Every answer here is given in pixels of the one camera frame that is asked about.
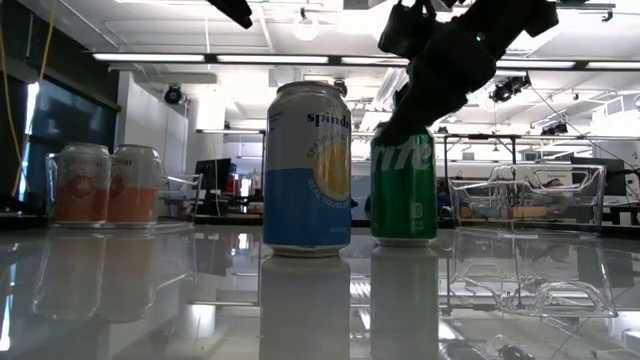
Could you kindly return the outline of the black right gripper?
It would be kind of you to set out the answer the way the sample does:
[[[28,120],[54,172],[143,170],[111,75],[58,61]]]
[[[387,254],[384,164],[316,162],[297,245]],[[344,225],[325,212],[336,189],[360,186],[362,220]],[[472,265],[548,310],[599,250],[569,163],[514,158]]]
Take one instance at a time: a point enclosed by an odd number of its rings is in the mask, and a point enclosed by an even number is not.
[[[384,145],[400,145],[463,107],[466,94],[495,74],[501,56],[499,9],[468,9],[446,22],[411,11],[410,19],[409,82],[394,95]]]

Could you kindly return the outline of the green Sprite soda can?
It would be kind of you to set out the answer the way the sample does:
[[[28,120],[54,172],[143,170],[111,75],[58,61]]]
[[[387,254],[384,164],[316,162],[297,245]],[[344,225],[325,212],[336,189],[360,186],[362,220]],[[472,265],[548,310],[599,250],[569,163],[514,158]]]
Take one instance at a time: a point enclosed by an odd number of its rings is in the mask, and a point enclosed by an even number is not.
[[[370,142],[370,228],[383,246],[424,247],[437,237],[434,139],[424,129],[398,145],[383,141],[385,122]]]

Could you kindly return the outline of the blue white Spindrift can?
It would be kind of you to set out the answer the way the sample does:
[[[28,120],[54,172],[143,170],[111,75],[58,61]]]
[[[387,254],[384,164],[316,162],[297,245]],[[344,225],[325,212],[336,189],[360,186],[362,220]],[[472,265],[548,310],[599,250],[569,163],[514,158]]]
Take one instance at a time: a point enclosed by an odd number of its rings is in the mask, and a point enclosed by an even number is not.
[[[341,90],[298,81],[268,109],[263,240],[274,253],[334,256],[351,237],[351,113]]]

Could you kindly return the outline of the orange white Spindrift can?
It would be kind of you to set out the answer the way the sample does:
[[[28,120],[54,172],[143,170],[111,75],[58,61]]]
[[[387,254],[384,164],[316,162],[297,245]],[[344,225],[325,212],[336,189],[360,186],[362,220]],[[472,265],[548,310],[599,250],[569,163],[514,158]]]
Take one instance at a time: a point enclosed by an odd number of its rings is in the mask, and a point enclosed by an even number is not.
[[[107,221],[111,155],[106,146],[70,143],[56,156],[54,222],[100,226]]]
[[[155,224],[157,193],[163,177],[164,167],[155,148],[119,145],[111,157],[107,221],[132,227]]]

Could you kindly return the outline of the long ceiling light strip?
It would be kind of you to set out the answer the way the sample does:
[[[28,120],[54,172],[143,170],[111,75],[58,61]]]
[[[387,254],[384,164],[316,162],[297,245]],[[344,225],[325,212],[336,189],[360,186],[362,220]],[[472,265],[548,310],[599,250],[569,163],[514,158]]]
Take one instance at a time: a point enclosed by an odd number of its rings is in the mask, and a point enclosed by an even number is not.
[[[404,67],[409,64],[407,59],[398,57],[357,57],[343,56],[340,59],[342,65],[364,67]]]
[[[93,57],[106,62],[148,62],[148,63],[204,63],[200,54],[156,54],[156,53],[94,53]]]
[[[575,66],[575,62],[566,60],[499,60],[496,66],[498,69],[571,69]]]
[[[327,56],[299,55],[217,55],[219,63],[257,64],[328,64]]]
[[[640,71],[640,61],[597,61],[589,62],[586,69],[596,71]]]

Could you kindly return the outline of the round white ceiling lamp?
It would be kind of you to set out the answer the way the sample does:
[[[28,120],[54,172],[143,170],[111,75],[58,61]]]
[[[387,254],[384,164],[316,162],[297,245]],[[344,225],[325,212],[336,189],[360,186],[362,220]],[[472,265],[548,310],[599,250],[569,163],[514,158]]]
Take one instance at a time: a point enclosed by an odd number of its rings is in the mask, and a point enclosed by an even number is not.
[[[304,7],[299,8],[299,17],[293,25],[293,35],[301,41],[314,40],[319,34],[319,21],[309,17]]]

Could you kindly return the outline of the clear plastic bin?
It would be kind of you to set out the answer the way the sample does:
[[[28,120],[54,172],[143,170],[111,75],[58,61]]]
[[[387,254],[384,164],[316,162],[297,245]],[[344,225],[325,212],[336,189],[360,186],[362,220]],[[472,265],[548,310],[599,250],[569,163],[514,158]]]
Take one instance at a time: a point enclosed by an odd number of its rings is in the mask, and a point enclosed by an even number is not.
[[[506,236],[582,236],[601,230],[603,165],[514,164],[484,181],[449,181],[452,215],[461,228]]]
[[[45,157],[46,173],[46,216],[48,225],[57,229],[108,229],[108,230],[155,230],[172,227],[188,227],[193,223],[192,211],[197,208],[197,191],[201,187],[200,175],[170,175],[165,171],[158,189],[156,200],[157,222],[148,227],[121,226],[106,221],[100,226],[65,226],[54,222],[54,180],[55,160],[59,153],[49,153]]]

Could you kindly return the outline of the black computer monitor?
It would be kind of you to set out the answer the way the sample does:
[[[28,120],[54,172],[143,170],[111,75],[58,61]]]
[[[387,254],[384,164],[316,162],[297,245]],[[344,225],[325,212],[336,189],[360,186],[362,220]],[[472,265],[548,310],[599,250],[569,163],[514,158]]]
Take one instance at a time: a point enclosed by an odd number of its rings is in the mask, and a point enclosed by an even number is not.
[[[207,191],[226,191],[231,170],[230,158],[200,160],[195,167],[195,173],[201,175],[201,188]]]

